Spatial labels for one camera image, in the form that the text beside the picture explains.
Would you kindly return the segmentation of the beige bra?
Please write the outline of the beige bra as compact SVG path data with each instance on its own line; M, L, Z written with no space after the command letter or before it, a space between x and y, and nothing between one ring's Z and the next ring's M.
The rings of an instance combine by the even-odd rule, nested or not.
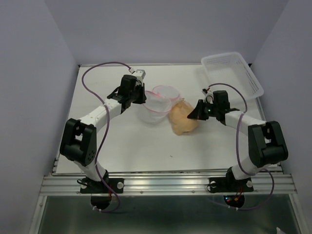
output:
M169 112L169 121L172 131L180 136L185 133L190 133L195 130L199 123L197 120L188 119L187 116L194 110L192 105L184 99L176 102Z

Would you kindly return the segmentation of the white mesh laundry bag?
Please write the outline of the white mesh laundry bag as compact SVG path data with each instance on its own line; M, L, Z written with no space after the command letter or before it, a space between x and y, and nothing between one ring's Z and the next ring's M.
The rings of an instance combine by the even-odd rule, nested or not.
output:
M146 91L145 96L147 99L139 108L138 117L145 123L158 124L180 99L180 92L172 86L159 85L151 91Z

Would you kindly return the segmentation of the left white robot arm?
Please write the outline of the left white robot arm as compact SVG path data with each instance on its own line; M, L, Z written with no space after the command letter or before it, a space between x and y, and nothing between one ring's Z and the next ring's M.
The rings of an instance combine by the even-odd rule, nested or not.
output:
M59 152L78 165L86 177L92 180L91 185L97 192L104 192L109 182L104 177L106 170L95 160L97 133L132 103L145 103L144 77L145 72L142 70L124 75L120 86L107 96L104 104L80 119L67 120L65 124Z

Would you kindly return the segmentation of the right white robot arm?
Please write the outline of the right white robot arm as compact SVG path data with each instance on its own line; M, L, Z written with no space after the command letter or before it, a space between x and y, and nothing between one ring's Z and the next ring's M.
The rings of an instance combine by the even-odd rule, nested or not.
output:
M212 98L208 98L208 94L209 92L204 99L197 102L187 118L208 120L214 117L223 125L236 129L237 165L232 166L224 178L227 189L236 190L241 186L242 180L254 176L268 165L278 164L288 159L288 148L277 121L265 122L231 108L225 90L214 91L211 93ZM248 156L244 160L239 156L239 133L243 133L248 138Z

